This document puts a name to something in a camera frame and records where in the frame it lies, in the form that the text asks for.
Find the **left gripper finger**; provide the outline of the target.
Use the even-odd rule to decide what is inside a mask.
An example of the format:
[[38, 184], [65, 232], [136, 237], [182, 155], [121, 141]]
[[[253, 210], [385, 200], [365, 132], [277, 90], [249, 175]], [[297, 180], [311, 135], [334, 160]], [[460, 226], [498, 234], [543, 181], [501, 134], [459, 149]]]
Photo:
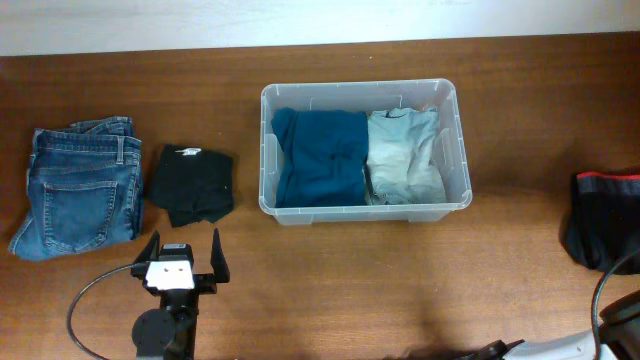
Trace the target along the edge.
[[214, 229], [213, 233], [210, 264], [216, 283], [230, 282], [230, 270], [222, 250], [220, 233], [217, 228]]
[[134, 264], [142, 264], [142, 263], [147, 263], [151, 261], [156, 261], [158, 259], [159, 249], [160, 249], [160, 234], [157, 231], [154, 231], [147, 245], [135, 258]]

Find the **teal blue shirt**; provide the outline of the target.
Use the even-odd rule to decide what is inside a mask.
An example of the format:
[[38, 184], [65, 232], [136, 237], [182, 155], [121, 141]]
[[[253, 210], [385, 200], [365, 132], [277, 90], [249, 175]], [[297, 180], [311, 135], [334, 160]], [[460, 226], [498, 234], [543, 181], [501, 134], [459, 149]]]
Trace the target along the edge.
[[284, 155], [276, 207], [366, 204], [369, 136], [364, 112], [281, 108], [271, 125]]

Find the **light blue jeans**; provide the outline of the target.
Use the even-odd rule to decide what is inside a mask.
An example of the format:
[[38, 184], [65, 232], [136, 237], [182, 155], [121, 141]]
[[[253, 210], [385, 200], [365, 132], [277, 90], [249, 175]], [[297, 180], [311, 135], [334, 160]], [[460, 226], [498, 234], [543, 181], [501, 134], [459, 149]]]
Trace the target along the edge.
[[444, 183], [432, 158], [440, 129], [435, 107], [394, 108], [368, 117], [368, 201], [371, 205], [439, 204]]

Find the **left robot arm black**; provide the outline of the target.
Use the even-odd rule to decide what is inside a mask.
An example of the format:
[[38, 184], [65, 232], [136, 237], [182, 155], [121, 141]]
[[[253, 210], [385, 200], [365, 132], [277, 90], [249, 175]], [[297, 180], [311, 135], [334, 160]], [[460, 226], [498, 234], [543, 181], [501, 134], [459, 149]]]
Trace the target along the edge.
[[162, 246], [157, 232], [151, 236], [131, 269], [143, 288], [160, 299], [157, 308], [142, 313], [133, 325], [138, 359], [195, 357], [199, 297], [215, 294], [219, 284], [230, 281], [218, 231], [213, 233], [210, 264], [211, 272], [197, 274], [190, 245]]

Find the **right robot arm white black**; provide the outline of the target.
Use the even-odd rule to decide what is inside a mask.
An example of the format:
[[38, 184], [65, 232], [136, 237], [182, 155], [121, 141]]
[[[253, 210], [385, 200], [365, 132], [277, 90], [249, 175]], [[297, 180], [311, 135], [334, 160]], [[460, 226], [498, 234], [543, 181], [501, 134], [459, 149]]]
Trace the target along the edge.
[[[639, 360], [639, 292], [631, 293], [601, 311], [599, 327], [603, 360]], [[591, 331], [544, 343], [495, 341], [463, 359], [471, 360], [590, 360], [596, 355]]]

